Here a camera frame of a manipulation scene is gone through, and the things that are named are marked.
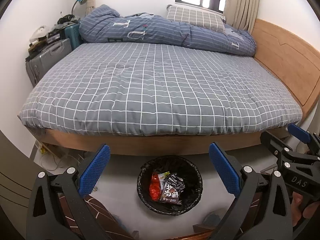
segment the black garbage bag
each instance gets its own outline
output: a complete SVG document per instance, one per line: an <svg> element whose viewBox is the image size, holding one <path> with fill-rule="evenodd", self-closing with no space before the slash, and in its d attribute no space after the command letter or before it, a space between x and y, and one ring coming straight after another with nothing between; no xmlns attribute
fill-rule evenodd
<svg viewBox="0 0 320 240"><path fill-rule="evenodd" d="M181 204L169 204L153 201L149 194L149 186L153 172L177 173L183 179L185 189L180 195ZM145 163L138 176L137 192L142 202L152 211L170 216L178 216L195 207L201 199L202 178L198 168L180 156L161 156Z"/></svg>

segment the desk lamp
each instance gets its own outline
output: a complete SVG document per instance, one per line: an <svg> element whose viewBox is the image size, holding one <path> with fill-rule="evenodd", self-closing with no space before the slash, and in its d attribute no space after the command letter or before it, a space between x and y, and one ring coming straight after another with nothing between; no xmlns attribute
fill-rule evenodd
<svg viewBox="0 0 320 240"><path fill-rule="evenodd" d="M81 5L83 5L83 4L85 4L87 2L87 0L76 0L75 4L73 5L72 10L71 10L71 14L72 15L74 15L73 14L73 9L75 8L77 2L79 2Z"/></svg>

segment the gray suitcase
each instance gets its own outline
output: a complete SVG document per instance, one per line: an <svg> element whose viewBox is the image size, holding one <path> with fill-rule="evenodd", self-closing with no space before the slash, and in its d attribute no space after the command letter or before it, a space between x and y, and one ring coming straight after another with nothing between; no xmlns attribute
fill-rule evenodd
<svg viewBox="0 0 320 240"><path fill-rule="evenodd" d="M70 39L56 41L46 47L38 56L26 62L26 70L33 87L61 59L72 51Z"/></svg>

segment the finger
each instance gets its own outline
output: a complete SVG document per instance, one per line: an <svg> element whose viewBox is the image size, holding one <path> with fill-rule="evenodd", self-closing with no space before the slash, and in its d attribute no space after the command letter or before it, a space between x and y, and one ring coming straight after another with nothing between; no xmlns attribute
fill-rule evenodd
<svg viewBox="0 0 320 240"><path fill-rule="evenodd" d="M292 216L292 226L295 227L302 217L299 206L295 204L294 201L291 203L291 216Z"/></svg>
<svg viewBox="0 0 320 240"><path fill-rule="evenodd" d="M292 226L295 227L302 217L299 206L302 203L303 196L294 192L292 194L292 197L293 197L293 200L291 203Z"/></svg>
<svg viewBox="0 0 320 240"><path fill-rule="evenodd" d="M293 197L293 200L298 203L299 202L299 205L301 204L302 200L303 200L303 196L300 195L299 193L296 193L296 192L293 192L292 193L292 197Z"/></svg>
<svg viewBox="0 0 320 240"><path fill-rule="evenodd" d="M313 214L316 212L318 206L320 205L320 201L318 202L313 202L312 204L310 204L309 206L307 206L305 208L305 210L303 211L303 217L310 219Z"/></svg>

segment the pillow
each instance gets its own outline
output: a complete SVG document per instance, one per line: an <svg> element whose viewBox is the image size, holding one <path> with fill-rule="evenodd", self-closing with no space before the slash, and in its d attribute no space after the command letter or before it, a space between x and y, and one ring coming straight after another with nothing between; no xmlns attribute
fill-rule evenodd
<svg viewBox="0 0 320 240"><path fill-rule="evenodd" d="M167 19L175 22L189 23L193 26L207 28L223 33L225 17L214 12L192 10L174 5L167 6Z"/></svg>

